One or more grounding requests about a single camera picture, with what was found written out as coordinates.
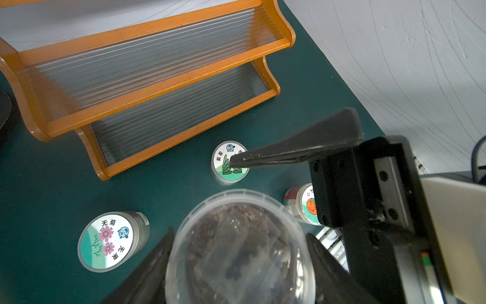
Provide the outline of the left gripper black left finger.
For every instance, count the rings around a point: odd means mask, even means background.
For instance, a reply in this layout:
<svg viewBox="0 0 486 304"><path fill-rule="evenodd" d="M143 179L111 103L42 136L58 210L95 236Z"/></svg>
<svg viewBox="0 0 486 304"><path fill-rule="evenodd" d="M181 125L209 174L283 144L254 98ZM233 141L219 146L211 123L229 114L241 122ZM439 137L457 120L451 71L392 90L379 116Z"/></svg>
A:
<svg viewBox="0 0 486 304"><path fill-rule="evenodd" d="M167 234L102 303L166 303L165 282L175 232Z"/></svg>

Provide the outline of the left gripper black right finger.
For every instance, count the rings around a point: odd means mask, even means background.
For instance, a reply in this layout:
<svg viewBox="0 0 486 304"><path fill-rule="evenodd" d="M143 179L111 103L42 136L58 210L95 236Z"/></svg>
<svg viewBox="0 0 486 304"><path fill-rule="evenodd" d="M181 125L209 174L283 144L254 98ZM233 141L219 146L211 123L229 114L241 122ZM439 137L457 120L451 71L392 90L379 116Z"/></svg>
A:
<svg viewBox="0 0 486 304"><path fill-rule="evenodd" d="M377 303L312 234L306 242L313 263L316 303Z"/></svg>

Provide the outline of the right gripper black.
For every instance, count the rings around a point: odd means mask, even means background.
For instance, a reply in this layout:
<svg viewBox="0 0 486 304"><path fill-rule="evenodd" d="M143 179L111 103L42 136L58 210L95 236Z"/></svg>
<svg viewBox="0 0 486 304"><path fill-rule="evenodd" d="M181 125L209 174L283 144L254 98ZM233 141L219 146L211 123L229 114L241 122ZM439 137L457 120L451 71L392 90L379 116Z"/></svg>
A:
<svg viewBox="0 0 486 304"><path fill-rule="evenodd" d="M365 141L355 108L230 158L232 168L310 162L319 221L340 231L351 277L377 303L454 303L409 141Z"/></svg>

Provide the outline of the jar with purple flower lid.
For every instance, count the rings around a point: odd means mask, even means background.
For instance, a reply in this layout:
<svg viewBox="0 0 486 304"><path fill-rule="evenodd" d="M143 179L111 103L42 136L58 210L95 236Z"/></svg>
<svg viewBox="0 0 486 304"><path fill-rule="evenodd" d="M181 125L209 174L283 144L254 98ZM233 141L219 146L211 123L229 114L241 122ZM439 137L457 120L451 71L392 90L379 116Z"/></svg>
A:
<svg viewBox="0 0 486 304"><path fill-rule="evenodd" d="M149 220L141 212L101 214L84 228L78 241L78 258L91 272L112 271L139 252L149 234Z"/></svg>

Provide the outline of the small clear container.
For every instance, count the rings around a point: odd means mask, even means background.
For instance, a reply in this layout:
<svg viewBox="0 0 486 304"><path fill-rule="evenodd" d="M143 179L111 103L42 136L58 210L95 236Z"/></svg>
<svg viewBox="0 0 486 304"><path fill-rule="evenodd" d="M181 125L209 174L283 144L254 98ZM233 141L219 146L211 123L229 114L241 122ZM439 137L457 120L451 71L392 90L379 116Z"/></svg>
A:
<svg viewBox="0 0 486 304"><path fill-rule="evenodd" d="M165 278L167 303L313 303L316 282L298 221L247 189L201 202L178 228Z"/></svg>

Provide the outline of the jar with green tree lid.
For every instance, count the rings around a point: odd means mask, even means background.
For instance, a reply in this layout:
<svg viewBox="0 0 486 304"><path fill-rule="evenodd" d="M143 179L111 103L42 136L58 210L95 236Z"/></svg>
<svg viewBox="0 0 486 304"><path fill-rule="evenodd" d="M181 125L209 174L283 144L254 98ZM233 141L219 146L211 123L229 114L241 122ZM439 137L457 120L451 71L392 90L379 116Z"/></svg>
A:
<svg viewBox="0 0 486 304"><path fill-rule="evenodd" d="M246 151L246 147L237 141L224 141L214 149L211 157L211 170L220 184L235 184L247 176L248 168L231 167L230 165L230 159L234 155Z"/></svg>

